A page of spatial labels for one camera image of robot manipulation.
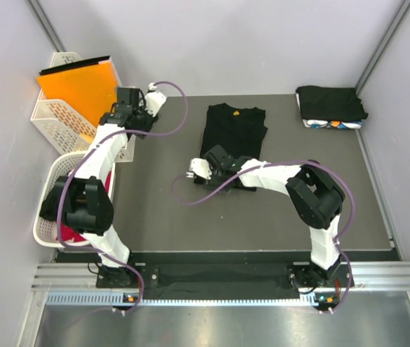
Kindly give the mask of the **black t shirt flower print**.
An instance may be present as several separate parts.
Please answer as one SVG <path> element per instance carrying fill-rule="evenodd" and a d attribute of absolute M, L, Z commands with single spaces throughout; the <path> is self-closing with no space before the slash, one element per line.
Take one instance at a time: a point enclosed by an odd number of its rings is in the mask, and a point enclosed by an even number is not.
<path fill-rule="evenodd" d="M 209 106 L 200 157 L 219 145 L 235 160 L 258 160 L 268 131 L 265 117 L 266 111 L 257 107 L 234 108 L 226 103 Z"/>

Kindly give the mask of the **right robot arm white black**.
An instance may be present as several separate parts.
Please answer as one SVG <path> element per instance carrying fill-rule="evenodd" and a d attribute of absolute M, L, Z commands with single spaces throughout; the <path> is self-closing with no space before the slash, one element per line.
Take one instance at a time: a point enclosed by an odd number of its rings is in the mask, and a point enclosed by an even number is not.
<path fill-rule="evenodd" d="M 312 245 L 309 264 L 289 271 L 292 286 L 319 288 L 336 279 L 340 252 L 335 237 L 345 194 L 329 173 L 306 163 L 271 166 L 245 155 L 234 158 L 220 145 L 202 158 L 191 159 L 189 169 L 211 189 L 261 188 L 290 197 L 297 215 L 309 227 Z"/>

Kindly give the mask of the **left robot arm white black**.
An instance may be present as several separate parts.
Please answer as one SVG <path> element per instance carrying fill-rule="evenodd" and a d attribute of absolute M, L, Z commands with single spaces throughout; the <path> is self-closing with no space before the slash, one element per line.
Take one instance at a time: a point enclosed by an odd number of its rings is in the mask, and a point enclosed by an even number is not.
<path fill-rule="evenodd" d="M 73 179 L 60 176 L 42 202 L 41 218 L 72 229 L 99 249 L 100 287 L 122 288 L 138 282 L 137 269 L 129 264 L 130 250 L 114 229 L 114 207 L 105 183 L 121 149 L 132 135 L 145 137 L 151 131 L 165 102 L 155 84 L 146 93 L 118 87 L 116 101 L 100 118 L 85 162 L 72 172 Z"/>

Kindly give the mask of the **folded black t shirt stack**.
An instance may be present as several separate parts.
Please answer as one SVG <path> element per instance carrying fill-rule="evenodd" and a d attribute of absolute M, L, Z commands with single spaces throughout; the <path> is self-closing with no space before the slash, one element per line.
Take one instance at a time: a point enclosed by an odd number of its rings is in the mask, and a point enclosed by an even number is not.
<path fill-rule="evenodd" d="M 305 85 L 295 96 L 306 128 L 360 129 L 369 116 L 354 87 Z"/>

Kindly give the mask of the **orange folder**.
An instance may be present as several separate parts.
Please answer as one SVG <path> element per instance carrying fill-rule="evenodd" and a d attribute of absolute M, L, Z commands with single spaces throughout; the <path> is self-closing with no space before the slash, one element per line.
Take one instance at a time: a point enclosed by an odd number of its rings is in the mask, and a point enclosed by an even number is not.
<path fill-rule="evenodd" d="M 47 99 L 68 103 L 93 126 L 116 101 L 120 85 L 111 59 L 97 65 L 36 77 Z"/>

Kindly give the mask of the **white perforated file organizer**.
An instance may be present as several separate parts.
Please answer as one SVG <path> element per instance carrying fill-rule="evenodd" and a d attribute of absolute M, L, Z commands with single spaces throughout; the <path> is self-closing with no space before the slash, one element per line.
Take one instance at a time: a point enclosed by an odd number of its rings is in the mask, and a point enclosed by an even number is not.
<path fill-rule="evenodd" d="M 49 67 L 81 61 L 76 52 L 54 53 Z M 85 151 L 90 144 L 80 137 L 80 133 L 95 136 L 95 127 L 68 103 L 60 99 L 47 99 L 42 89 L 30 117 L 37 130 L 50 142 L 60 154 Z M 132 162 L 136 137 L 131 136 L 127 145 L 116 157 L 117 163 Z"/>

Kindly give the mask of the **black folder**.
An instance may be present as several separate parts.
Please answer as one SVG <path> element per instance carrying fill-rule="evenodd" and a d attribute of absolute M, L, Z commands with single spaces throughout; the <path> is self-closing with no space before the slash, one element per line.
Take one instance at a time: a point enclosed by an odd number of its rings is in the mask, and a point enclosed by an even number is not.
<path fill-rule="evenodd" d="M 48 74 L 55 74 L 59 72 L 64 72 L 72 69 L 79 69 L 83 67 L 89 67 L 93 65 L 97 65 L 99 63 L 108 61 L 111 57 L 110 56 L 100 56 L 91 59 L 83 59 L 81 61 L 74 61 L 68 64 L 62 64 L 55 67 L 49 67 L 47 69 L 43 69 L 39 72 L 40 76 L 48 75 Z"/>

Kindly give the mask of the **black garment in basket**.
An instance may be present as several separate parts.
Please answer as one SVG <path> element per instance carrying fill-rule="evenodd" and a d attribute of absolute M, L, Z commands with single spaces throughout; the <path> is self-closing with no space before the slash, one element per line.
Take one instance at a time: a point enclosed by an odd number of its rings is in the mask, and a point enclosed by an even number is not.
<path fill-rule="evenodd" d="M 55 222 L 57 219 L 60 195 L 54 190 L 50 191 L 41 204 L 39 216 L 44 220 Z"/>

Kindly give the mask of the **red garment in basket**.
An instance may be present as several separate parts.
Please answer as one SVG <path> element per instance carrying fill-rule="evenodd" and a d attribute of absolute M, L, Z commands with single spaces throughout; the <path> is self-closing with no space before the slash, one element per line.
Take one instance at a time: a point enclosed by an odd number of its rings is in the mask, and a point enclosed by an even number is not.
<path fill-rule="evenodd" d="M 106 192 L 109 194 L 111 191 L 111 183 L 112 183 L 112 171 L 108 172 L 108 176 L 106 177 L 104 187 Z M 82 236 L 82 234 L 77 233 L 70 227 L 61 224 L 61 237 L 66 243 L 80 243 L 86 242 L 86 239 Z"/>

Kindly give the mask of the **white oval laundry basket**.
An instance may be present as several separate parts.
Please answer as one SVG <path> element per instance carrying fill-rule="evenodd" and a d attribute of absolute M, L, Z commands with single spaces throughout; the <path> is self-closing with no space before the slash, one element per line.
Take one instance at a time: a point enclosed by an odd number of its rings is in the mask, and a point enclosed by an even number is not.
<path fill-rule="evenodd" d="M 58 240 L 56 222 L 44 220 L 39 216 L 39 212 L 42 202 L 54 187 L 54 184 L 56 183 L 57 179 L 60 176 L 68 175 L 80 163 L 84 155 L 84 151 L 63 154 L 53 162 L 49 169 L 45 184 L 43 185 L 43 190 L 40 196 L 40 202 L 38 203 L 38 211 L 33 225 L 33 236 L 35 240 L 42 246 L 50 248 L 63 248 L 63 246 Z M 116 163 L 112 165 L 112 168 L 110 170 L 112 171 L 112 183 L 111 191 L 108 194 L 108 196 L 111 200 L 113 199 L 114 195 L 114 186 L 116 178 L 115 168 Z M 68 244 L 76 247 L 86 247 L 90 245 L 89 241 L 87 240 L 86 242 Z"/>

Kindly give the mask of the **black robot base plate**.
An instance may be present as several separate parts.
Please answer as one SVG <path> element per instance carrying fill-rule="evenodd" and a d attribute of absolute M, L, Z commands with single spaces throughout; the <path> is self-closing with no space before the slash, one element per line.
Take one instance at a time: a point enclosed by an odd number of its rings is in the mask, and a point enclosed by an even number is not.
<path fill-rule="evenodd" d="M 354 284 L 345 260 L 332 279 L 319 288 L 295 288 L 289 271 L 308 265 L 308 251 L 259 252 L 137 252 L 129 264 L 138 278 L 144 279 L 144 299 L 152 300 L 237 300 L 295 299 L 325 289 L 339 295 L 341 289 Z M 140 282 L 122 288 L 136 289 Z"/>

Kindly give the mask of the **aluminium frame rail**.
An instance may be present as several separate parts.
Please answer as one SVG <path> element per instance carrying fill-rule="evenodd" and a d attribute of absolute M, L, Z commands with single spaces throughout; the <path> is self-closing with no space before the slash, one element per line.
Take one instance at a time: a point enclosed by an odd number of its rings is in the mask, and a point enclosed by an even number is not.
<path fill-rule="evenodd" d="M 342 264 L 326 285 L 301 280 L 304 264 L 140 264 L 145 287 L 117 284 L 94 264 L 49 263 L 36 270 L 31 288 L 47 304 L 73 306 L 316 307 L 344 293 L 410 291 L 410 262 Z"/>

